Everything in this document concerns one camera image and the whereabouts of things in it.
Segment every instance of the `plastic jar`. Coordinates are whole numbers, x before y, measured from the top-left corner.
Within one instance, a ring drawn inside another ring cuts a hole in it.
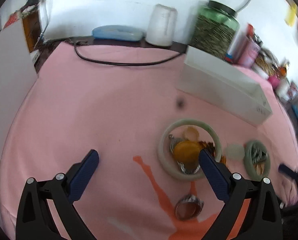
[[[201,6],[189,45],[224,59],[239,29],[235,14],[230,7],[215,1]]]

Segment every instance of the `white box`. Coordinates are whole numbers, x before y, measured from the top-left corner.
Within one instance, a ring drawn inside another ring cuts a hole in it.
[[[253,126],[260,125],[272,114],[257,82],[227,62],[190,46],[177,88]]]

